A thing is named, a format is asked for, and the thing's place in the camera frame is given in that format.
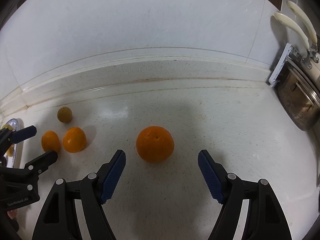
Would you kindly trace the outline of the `person right hand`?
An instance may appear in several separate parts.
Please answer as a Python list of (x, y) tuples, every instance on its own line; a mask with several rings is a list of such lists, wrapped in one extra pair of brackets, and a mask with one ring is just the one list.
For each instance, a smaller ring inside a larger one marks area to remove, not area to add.
[(10, 218), (10, 222), (14, 225), (17, 225), (17, 220), (16, 220), (16, 216), (17, 216), (17, 209), (11, 210), (7, 212), (7, 215)]

